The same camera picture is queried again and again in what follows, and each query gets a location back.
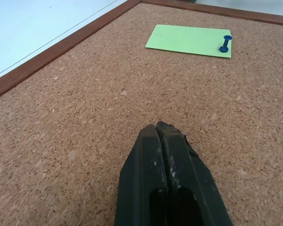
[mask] cork board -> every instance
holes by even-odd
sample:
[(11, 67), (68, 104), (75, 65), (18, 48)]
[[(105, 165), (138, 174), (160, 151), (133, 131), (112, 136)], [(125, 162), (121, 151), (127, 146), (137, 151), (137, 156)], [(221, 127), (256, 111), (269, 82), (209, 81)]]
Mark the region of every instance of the cork board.
[[(229, 29), (232, 58), (146, 49), (156, 24)], [(148, 4), (0, 97), (0, 225), (113, 225), (119, 172), (158, 120), (235, 225), (283, 226), (283, 26)]]

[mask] brown wooden border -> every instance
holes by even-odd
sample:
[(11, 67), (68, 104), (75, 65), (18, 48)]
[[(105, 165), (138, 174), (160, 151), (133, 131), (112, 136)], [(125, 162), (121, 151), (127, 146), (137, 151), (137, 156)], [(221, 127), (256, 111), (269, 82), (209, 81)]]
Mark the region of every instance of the brown wooden border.
[(84, 41), (92, 34), (136, 6), (138, 3), (148, 3), (159, 6), (166, 6), (172, 8), (186, 9), (191, 11), (197, 11), (202, 13), (210, 13), (221, 16), (230, 16), (240, 19), (260, 21), (271, 24), (283, 25), (283, 16), (256, 13), (250, 11), (243, 11), (238, 9), (222, 8), (208, 5), (201, 5), (196, 3), (176, 1), (176, 0), (128, 0), (115, 9), (109, 11), (98, 19), (94, 20), (90, 24), (69, 35), (65, 39), (61, 40), (57, 44), (26, 61), (19, 67), (8, 72), (0, 77), (0, 96), (8, 92), (16, 85), (50, 64), (52, 61), (71, 50), (80, 42)]
[(210, 13), (220, 16), (229, 16), (239, 19), (283, 25), (283, 16), (267, 14), (267, 13), (257, 13), (257, 12), (239, 10), (239, 9), (201, 5), (197, 3), (176, 1), (176, 0), (141, 0), (141, 2), (152, 5), (158, 5), (158, 6), (167, 6), (172, 8), (197, 11), (201, 13)]

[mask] white surface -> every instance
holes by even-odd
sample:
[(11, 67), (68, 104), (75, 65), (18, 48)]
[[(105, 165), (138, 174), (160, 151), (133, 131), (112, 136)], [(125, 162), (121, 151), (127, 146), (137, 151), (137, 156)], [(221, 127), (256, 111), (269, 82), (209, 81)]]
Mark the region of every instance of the white surface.
[(0, 77), (126, 0), (0, 0)]
[(197, 0), (196, 3), (283, 16), (283, 0)]

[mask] push pin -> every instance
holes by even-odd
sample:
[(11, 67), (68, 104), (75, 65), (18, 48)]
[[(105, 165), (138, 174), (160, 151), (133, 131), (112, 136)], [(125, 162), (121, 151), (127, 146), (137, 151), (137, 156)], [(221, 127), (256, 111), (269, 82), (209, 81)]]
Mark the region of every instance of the push pin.
[(219, 51), (222, 52), (222, 53), (226, 53), (228, 51), (228, 47), (227, 47), (227, 44), (228, 44), (228, 41), (229, 40), (232, 40), (232, 37), (231, 35), (226, 35), (224, 36), (224, 43), (223, 43), (223, 46), (219, 48)]

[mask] green sticky note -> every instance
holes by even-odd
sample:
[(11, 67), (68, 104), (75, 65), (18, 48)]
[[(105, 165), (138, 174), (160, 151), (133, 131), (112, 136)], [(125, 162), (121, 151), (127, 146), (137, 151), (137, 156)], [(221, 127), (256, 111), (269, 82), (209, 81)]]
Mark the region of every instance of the green sticky note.
[(158, 24), (146, 48), (231, 58), (232, 41), (228, 42), (227, 53), (219, 51), (224, 43), (225, 35), (231, 35), (231, 32), (223, 29)]

